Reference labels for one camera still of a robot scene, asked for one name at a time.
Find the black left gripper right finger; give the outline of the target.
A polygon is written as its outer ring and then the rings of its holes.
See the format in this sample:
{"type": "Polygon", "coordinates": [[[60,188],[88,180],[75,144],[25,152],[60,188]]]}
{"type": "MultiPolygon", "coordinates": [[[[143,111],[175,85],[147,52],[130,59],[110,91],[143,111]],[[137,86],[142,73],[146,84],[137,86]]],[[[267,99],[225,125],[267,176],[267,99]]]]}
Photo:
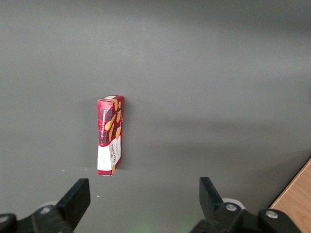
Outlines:
{"type": "Polygon", "coordinates": [[[284,212],[261,209],[251,214],[233,202],[224,202],[209,177],[201,177],[199,201],[205,216],[192,233],[299,233],[284,212]]]}

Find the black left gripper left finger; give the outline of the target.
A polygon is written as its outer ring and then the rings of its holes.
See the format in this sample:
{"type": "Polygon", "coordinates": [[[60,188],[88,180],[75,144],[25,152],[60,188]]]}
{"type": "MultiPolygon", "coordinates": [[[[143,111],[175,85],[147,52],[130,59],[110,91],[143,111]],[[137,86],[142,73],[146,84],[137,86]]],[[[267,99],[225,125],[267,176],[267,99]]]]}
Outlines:
{"type": "Polygon", "coordinates": [[[79,179],[56,203],[39,207],[24,219],[0,215],[2,233],[72,233],[90,205],[89,179],[79,179]]]}

